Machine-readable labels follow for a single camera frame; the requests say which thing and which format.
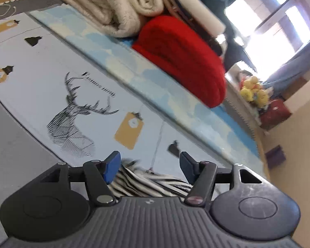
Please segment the purple box by wall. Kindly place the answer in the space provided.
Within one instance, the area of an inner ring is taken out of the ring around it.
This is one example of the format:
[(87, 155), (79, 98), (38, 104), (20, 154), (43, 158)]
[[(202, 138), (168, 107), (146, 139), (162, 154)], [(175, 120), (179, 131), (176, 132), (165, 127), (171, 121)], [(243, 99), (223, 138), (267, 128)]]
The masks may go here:
[(273, 169), (284, 163), (286, 155), (281, 145), (277, 145), (265, 154), (268, 168)]

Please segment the blue curtain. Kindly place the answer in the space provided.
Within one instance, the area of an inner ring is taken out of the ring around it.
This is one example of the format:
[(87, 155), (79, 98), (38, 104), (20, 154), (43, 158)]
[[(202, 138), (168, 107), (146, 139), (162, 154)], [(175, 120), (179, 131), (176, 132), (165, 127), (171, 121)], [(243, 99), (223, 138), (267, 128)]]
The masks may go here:
[(267, 86), (282, 90), (310, 69), (310, 12), (302, 0), (221, 0), (234, 40)]

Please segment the yellow plush toys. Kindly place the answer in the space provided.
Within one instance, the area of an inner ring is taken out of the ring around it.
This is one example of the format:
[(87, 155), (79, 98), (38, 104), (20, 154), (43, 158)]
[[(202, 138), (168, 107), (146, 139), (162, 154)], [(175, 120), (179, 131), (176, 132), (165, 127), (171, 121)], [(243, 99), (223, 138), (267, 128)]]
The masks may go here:
[(269, 93), (256, 76), (245, 77), (240, 82), (240, 95), (258, 109), (265, 109), (269, 104)]

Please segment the white pillow stack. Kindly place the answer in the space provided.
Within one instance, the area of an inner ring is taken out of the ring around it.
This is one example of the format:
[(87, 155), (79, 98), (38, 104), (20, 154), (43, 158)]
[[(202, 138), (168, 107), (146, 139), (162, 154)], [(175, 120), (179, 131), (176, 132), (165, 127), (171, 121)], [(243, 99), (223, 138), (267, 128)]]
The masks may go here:
[(201, 0), (163, 0), (168, 11), (186, 22), (195, 20), (210, 36), (216, 38), (226, 25)]

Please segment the printed deer bed sheet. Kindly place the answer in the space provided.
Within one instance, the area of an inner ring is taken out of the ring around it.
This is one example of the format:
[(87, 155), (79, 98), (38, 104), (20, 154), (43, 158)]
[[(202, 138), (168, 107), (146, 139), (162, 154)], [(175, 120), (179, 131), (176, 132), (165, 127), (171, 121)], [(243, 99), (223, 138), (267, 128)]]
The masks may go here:
[(196, 160), (229, 162), (183, 129), (166, 110), (186, 90), (147, 65), (154, 81), (139, 88), (113, 69), (127, 59), (109, 56), (104, 68), (31, 16), (0, 21), (0, 102), (41, 144), (72, 166), (117, 150), (144, 168), (173, 171), (175, 145)]

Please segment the cream folded blanket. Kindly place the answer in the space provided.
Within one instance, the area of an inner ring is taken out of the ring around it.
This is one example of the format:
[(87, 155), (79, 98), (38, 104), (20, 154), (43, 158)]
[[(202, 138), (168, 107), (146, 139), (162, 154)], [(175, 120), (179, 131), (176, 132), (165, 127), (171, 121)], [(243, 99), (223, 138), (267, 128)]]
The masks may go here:
[(62, 0), (93, 23), (98, 30), (114, 38), (139, 33), (148, 17), (163, 13), (162, 0)]

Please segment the dark red cat cushion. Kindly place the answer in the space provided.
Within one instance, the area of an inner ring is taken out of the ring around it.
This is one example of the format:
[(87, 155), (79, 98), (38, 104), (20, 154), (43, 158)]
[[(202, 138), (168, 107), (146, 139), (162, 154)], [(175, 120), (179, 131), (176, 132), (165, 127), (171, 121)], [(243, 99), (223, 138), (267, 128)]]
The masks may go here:
[(268, 108), (259, 115), (261, 128), (270, 130), (287, 120), (292, 113), (288, 110), (282, 99), (270, 101)]

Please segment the light blue patterned blanket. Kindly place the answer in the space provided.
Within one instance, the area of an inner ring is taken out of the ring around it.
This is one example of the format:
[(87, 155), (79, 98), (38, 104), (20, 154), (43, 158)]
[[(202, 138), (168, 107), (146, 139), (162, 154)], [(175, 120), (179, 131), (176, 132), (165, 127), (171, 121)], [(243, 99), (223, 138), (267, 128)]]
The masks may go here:
[(256, 141), (222, 107), (208, 108), (139, 53), (98, 31), (69, 5), (30, 15), (141, 95), (177, 125), (230, 163), (262, 164)]

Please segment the red folded blanket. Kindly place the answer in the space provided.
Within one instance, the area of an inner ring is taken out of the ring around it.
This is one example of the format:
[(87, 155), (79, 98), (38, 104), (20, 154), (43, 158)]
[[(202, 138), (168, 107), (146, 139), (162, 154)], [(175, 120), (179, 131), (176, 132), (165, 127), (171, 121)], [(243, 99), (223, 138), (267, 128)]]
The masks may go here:
[(184, 22), (157, 16), (141, 29), (132, 48), (184, 86), (210, 108), (226, 96), (220, 57)]

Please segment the black white striped garment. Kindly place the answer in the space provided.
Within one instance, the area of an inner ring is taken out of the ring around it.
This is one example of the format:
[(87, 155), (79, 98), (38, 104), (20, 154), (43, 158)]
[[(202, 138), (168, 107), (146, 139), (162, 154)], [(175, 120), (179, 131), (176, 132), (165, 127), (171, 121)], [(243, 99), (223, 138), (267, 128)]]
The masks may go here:
[(123, 159), (114, 180), (108, 185), (113, 195), (121, 197), (178, 197), (185, 199), (193, 187), (171, 175), (145, 170), (138, 160)]

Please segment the dark teal shark plush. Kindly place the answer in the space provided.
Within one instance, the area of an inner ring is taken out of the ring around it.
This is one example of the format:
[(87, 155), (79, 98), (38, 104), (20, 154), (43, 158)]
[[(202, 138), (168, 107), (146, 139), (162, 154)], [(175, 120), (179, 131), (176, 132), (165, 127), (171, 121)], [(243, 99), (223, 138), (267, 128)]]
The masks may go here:
[(255, 65), (250, 60), (249, 56), (244, 51), (243, 47), (239, 45), (236, 41), (236, 34), (234, 27), (228, 17), (226, 16), (224, 9), (225, 4), (221, 0), (201, 0), (209, 9), (221, 20), (221, 22), (226, 26), (224, 31), (224, 36), (226, 38), (227, 50), (224, 56), (224, 67), (229, 70), (235, 63), (244, 62), (251, 69), (256, 71)]

